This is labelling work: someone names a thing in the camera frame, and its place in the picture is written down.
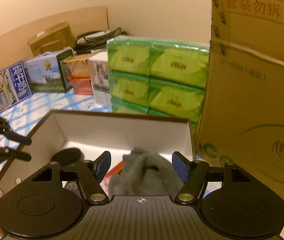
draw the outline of black cable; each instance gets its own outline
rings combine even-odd
[[[107,33],[105,35],[98,36],[98,37],[92,37],[92,38],[86,38],[86,36],[94,34],[94,33],[98,33],[98,32],[100,31],[83,33],[76,38],[76,46],[74,50],[76,51],[78,55],[90,53],[91,50],[95,50],[95,49],[104,49],[106,47],[106,42],[109,39],[114,38],[118,35],[127,35],[127,32],[122,31],[122,29],[118,27],[114,31]],[[81,38],[85,40],[85,44],[77,43],[78,40]]]

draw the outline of red container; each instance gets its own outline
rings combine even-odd
[[[89,79],[89,78],[73,78],[73,77],[68,77],[67,79],[71,82],[71,84],[74,88],[75,94],[77,94],[77,95],[89,95],[89,96],[93,95],[91,79]]]

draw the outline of gray fabric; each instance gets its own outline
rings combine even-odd
[[[183,186],[172,164],[157,153],[135,148],[123,155],[121,174],[114,174],[109,181],[112,195],[177,195]]]

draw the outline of white label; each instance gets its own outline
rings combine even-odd
[[[45,31],[42,31],[42,32],[38,33],[37,36],[39,37],[39,36],[43,35],[44,33],[45,33]]]

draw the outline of tablecloth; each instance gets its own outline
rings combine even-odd
[[[93,96],[79,96],[72,89],[67,93],[36,93],[31,98],[7,109],[0,116],[9,120],[10,126],[15,132],[27,135],[51,109],[96,112],[111,111],[110,107],[96,104]],[[16,148],[18,143],[9,141],[0,135],[0,146]],[[219,187],[221,187],[221,183],[210,183],[206,194]]]

